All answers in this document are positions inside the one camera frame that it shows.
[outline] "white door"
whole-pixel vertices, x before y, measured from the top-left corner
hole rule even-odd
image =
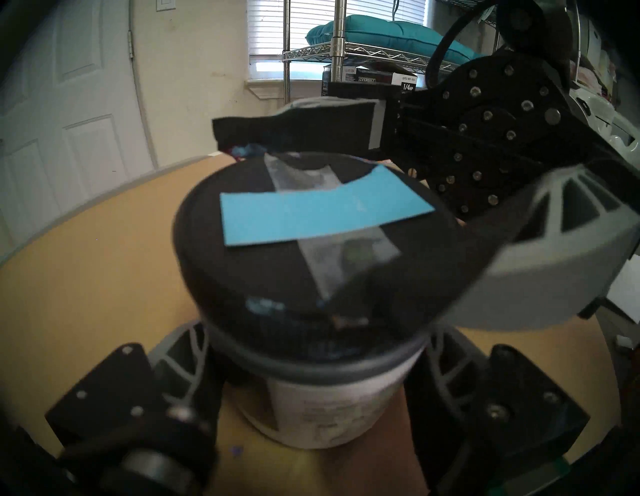
[[[0,211],[14,246],[152,171],[128,30],[129,0],[63,0],[7,74]]]

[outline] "window sill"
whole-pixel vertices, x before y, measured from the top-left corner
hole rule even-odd
[[[282,79],[249,79],[245,87],[260,100],[284,99]],[[291,81],[291,99],[319,97],[322,81],[318,79],[293,79]]]

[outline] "light switch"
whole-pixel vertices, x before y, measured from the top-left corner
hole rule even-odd
[[[156,12],[175,9],[175,0],[156,0]]]

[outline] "blue paper strip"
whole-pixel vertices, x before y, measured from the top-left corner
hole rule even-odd
[[[220,207],[226,246],[328,236],[433,211],[382,165],[329,190],[220,193]]]

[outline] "clear tape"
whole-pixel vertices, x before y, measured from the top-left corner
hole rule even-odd
[[[276,191],[333,189],[342,184],[330,165],[300,170],[269,154],[264,154],[264,163]],[[379,227],[299,239],[298,245],[324,300],[357,274],[400,255]]]

